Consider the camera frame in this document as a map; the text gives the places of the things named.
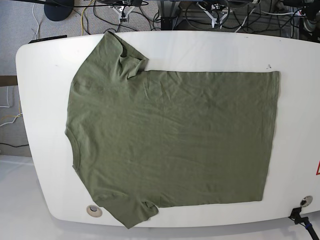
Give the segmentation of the black aluminium frame post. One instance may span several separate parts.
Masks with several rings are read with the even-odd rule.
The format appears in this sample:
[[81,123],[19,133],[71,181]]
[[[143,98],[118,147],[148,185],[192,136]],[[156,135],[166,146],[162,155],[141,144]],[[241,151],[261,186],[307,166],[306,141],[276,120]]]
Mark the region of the black aluminium frame post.
[[181,15],[180,0],[158,0],[157,6],[160,15],[162,31],[172,31]]

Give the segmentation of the red warning triangle sticker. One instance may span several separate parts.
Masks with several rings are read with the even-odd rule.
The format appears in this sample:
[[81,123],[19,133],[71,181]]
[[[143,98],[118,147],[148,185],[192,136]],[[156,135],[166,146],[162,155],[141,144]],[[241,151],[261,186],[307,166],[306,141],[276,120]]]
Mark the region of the red warning triangle sticker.
[[320,175],[320,161],[318,163],[317,170],[316,170],[316,176],[318,175]]

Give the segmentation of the round black stand base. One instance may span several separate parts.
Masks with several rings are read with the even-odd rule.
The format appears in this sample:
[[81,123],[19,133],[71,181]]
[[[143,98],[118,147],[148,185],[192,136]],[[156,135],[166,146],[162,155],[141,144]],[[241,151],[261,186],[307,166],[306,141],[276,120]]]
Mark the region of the round black stand base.
[[44,14],[50,21],[63,21],[72,13],[74,5],[74,0],[46,0]]

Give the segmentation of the olive green T-shirt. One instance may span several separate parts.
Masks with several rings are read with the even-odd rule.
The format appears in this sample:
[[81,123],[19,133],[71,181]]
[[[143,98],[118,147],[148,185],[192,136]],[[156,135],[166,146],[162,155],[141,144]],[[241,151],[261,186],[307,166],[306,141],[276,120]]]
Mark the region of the olive green T-shirt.
[[126,228],[160,208],[259,202],[280,73],[145,70],[106,33],[70,85],[65,134],[96,205]]

